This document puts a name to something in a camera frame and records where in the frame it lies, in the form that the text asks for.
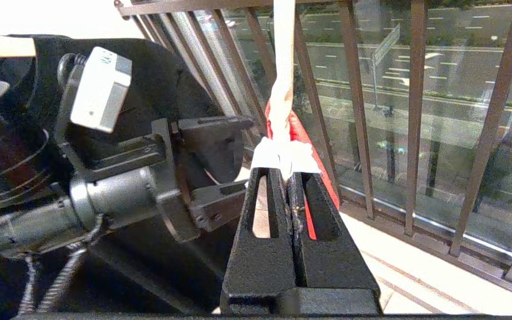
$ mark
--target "tiled floor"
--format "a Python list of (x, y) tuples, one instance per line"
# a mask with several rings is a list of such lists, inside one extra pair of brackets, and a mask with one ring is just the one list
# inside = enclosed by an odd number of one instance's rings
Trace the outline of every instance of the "tiled floor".
[[(269, 236), (267, 210), (265, 193), (260, 192), (256, 236)], [(512, 292), (347, 215), (341, 217), (378, 281), (384, 313), (512, 315)]]

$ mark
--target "brown metal railing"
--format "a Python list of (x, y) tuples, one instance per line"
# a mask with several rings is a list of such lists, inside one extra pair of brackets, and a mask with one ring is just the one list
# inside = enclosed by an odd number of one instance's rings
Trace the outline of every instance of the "brown metal railing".
[[(295, 26), (295, 49), (301, 67), (305, 90), (309, 97), (315, 125), (320, 128), (320, 145), (318, 151), (323, 156), (323, 161), (332, 181), (339, 187), (339, 191), (347, 200), (354, 201), (366, 207), (364, 212), (349, 212), (354, 217), (365, 221), (379, 229), (386, 231), (396, 237), (412, 243), (434, 255), (441, 257), (453, 264), (456, 264), (468, 271), (475, 273), (489, 281), (495, 282), (505, 288), (512, 290), (512, 257), (484, 247), (475, 241), (464, 241), (464, 233), (469, 215), (472, 213), (476, 202), (480, 184), (482, 182), (485, 167), (488, 162), (492, 148), (498, 140), (498, 129), (500, 118), (508, 99), (508, 92), (512, 83), (512, 23), (507, 36), (499, 71), (492, 92), (492, 97), (487, 109), (484, 126), (477, 146), (477, 154), (473, 161), (471, 176), (469, 178), (465, 199), (461, 207), (457, 228), (452, 231), (439, 229), (433, 225), (419, 223), (414, 219), (416, 211), (416, 190), (418, 178), (418, 152), (420, 149), (420, 127), (423, 103), (423, 80), (424, 80), (424, 55), (425, 38), (427, 33), (428, 5), (424, 0), (412, 0), (411, 2), (411, 53), (410, 53), (410, 89), (408, 100), (408, 156), (407, 156), (407, 182), (406, 182), (406, 206), (405, 208), (385, 203), (373, 195), (371, 161), (368, 149), (367, 123), (364, 113), (363, 87), (361, 83), (361, 71), (357, 46), (356, 21), (353, 12), (352, 0), (298, 0), (298, 3), (336, 3), (339, 6), (341, 19), (341, 32), (345, 59), (349, 73), (349, 86), (352, 94), (352, 105), (354, 113), (355, 128), (357, 133), (358, 152), (361, 162), (362, 182), (364, 192), (357, 191), (353, 186), (337, 184), (335, 176), (335, 162), (333, 152), (329, 143), (329, 136), (325, 126), (325, 119), (321, 111), (321, 105), (315, 77), (307, 45), (304, 40), (303, 29), (299, 17), (296, 16)], [(256, 95), (256, 89), (250, 82), (248, 72), (244, 68), (242, 58), (228, 27), (226, 26), (222, 9), (243, 9), (246, 20), (254, 42), (258, 48), (264, 71), (269, 83), (276, 79), (276, 71), (272, 56), (268, 52), (266, 38), (262, 34), (255, 7), (270, 6), (272, 0), (171, 0), (161, 2), (147, 2), (123, 6), (117, 2), (116, 6), (120, 14), (134, 20), (140, 31), (147, 39), (164, 45), (169, 50), (179, 53), (171, 44), (171, 40), (165, 34), (162, 27), (164, 16), (169, 27), (175, 32), (174, 43), (179, 43), (187, 58), (192, 61), (191, 68), (200, 75), (201, 82), (208, 90), (211, 97), (215, 98), (215, 92), (211, 84), (203, 74), (199, 62), (196, 61), (183, 31), (175, 22), (173, 13), (186, 12), (187, 21), (192, 26), (191, 32), (199, 41), (208, 60), (209, 68), (215, 73), (217, 80), (224, 89), (224, 95), (232, 104), (233, 111), (242, 115), (240, 106), (226, 77), (221, 65), (211, 49), (207, 38), (197, 18), (195, 10), (211, 10), (217, 25), (217, 32), (229, 58), (232, 61), (233, 69), (240, 79), (240, 87), (244, 90), (252, 115), (256, 118), (260, 133), (264, 131), (264, 112)], [(248, 135), (252, 146), (258, 142), (258, 138), (252, 133)]]

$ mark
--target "red fabric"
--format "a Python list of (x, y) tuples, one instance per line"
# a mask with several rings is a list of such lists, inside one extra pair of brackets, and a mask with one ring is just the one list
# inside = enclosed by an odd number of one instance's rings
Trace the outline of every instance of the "red fabric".
[[(266, 105), (266, 118), (268, 119), (268, 115), (270, 114), (270, 101), (268, 101), (268, 104)], [(325, 185), (325, 188), (327, 188), (327, 191), (329, 192), (329, 196), (333, 200), (333, 203), (335, 203), (335, 207), (339, 210), (339, 195), (333, 190), (333, 184), (331, 184), (331, 179), (329, 178), (329, 175), (325, 171), (325, 166), (323, 165), (323, 162), (321, 162), (321, 158), (319, 158), (319, 154), (317, 154), (317, 150), (315, 150), (315, 146), (311, 143), (311, 140), (309, 139), (309, 136), (307, 135), (307, 132), (305, 131), (305, 128), (301, 124), (301, 121), (299, 121), (299, 118), (297, 115), (292, 111), (290, 112), (290, 115), (288, 116), (288, 121), (290, 122), (290, 138), (291, 140), (298, 140), (304, 143), (311, 144), (311, 148), (313, 150), (313, 158), (317, 162), (317, 166), (319, 166), (319, 170), (321, 170), (321, 180), (323, 181), (323, 184)], [(266, 131), (268, 132), (268, 138), (272, 139), (272, 136), (274, 135), (272, 133), (272, 128), (270, 126), (270, 120), (266, 121)], [(305, 202), (305, 216), (307, 217), (307, 225), (308, 225), (308, 232), (309, 237), (316, 240), (315, 237), (315, 228), (313, 227), (313, 221), (311, 221), (311, 213), (309, 212), (309, 208), (307, 207), (307, 201)]]

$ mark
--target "street sign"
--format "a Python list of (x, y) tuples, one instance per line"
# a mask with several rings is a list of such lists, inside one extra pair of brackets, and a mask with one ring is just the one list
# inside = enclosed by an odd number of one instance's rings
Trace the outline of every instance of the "street sign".
[(390, 47), (392, 47), (398, 39), (400, 38), (400, 24), (397, 24), (392, 31), (382, 40), (380, 45), (376, 48), (374, 53), (372, 53), (371, 59), (372, 63), (376, 66), (382, 58), (390, 51)]

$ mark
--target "metal railing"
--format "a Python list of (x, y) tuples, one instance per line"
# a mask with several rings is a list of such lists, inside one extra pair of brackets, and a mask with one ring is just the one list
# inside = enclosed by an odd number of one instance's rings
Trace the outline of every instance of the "metal railing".
[[(416, 245), (442, 259), (467, 269), (489, 281), (512, 290), (512, 255), (492, 249), (485, 241), (471, 237), (465, 233), (468, 218), (475, 205), (485, 168), (489, 156), (498, 142), (498, 130), (500, 118), (506, 106), (510, 85), (512, 83), (512, 22), (507, 36), (507, 42), (500, 61), (498, 73), (489, 107), (486, 112), (484, 125), (477, 145), (476, 156), (469, 177), (465, 199), (461, 207), (457, 228), (451, 229), (415, 215), (416, 191), (418, 178), (418, 162), (420, 149), (420, 127), (422, 117), (422, 100), (424, 85), (424, 55), (426, 46), (428, 5), (424, 0), (412, 0), (411, 2), (411, 43), (410, 43), (410, 89), (408, 100), (408, 156), (407, 156), (407, 182), (406, 182), (406, 206), (397, 207), (374, 197), (372, 190), (372, 172), (370, 153), (368, 149), (367, 123), (364, 112), (363, 87), (361, 83), (361, 69), (357, 45), (357, 23), (353, 12), (352, 0), (299, 0), (298, 3), (330, 3), (339, 8), (341, 21), (341, 33), (345, 60), (349, 74), (349, 86), (352, 95), (353, 114), (358, 141), (358, 153), (361, 161), (363, 191), (358, 191), (353, 186), (338, 184), (335, 175), (335, 161), (329, 136), (325, 126), (325, 119), (321, 111), (320, 99), (317, 93), (316, 81), (309, 61), (307, 45), (299, 17), (296, 16), (295, 25), (295, 50), (307, 95), (313, 114), (314, 124), (321, 128), (320, 143), (316, 146), (322, 155), (329, 176), (340, 194), (347, 200), (364, 205), (364, 212), (349, 212), (354, 217), (374, 225), (404, 241)], [(207, 89), (209, 95), (215, 98), (211, 84), (204, 75), (200, 63), (183, 35), (183, 30), (176, 23), (173, 14), (185, 12), (187, 21), (192, 26), (190, 32), (199, 39), (208, 60), (209, 69), (216, 75), (216, 79), (224, 89), (224, 95), (230, 101), (233, 111), (242, 115), (242, 111), (234, 96), (230, 84), (226, 81), (222, 65), (215, 56), (207, 41), (207, 37), (199, 21), (195, 16), (195, 10), (210, 10), (217, 26), (217, 32), (224, 48), (229, 54), (233, 70), (240, 79), (240, 87), (246, 93), (247, 104), (256, 118), (260, 134), (265, 133), (265, 117), (263, 107), (260, 105), (256, 90), (250, 82), (248, 71), (244, 68), (242, 57), (234, 44), (230, 30), (226, 26), (222, 9), (242, 9), (246, 16), (247, 24), (258, 48), (266, 78), (269, 83), (274, 83), (276, 71), (272, 56), (268, 50), (266, 37), (256, 16), (255, 7), (271, 6), (272, 0), (169, 0), (160, 2), (134, 3), (123, 5), (116, 1), (116, 7), (120, 14), (134, 20), (144, 36), (154, 42), (164, 45), (170, 51), (186, 55), (192, 63), (192, 71), (200, 77), (201, 83)], [(174, 37), (167, 35), (167, 28), (171, 27)], [(179, 53), (174, 47), (179, 43), (183, 51)], [(258, 142), (258, 136), (254, 133), (248, 135), (248, 142), (254, 146)]]

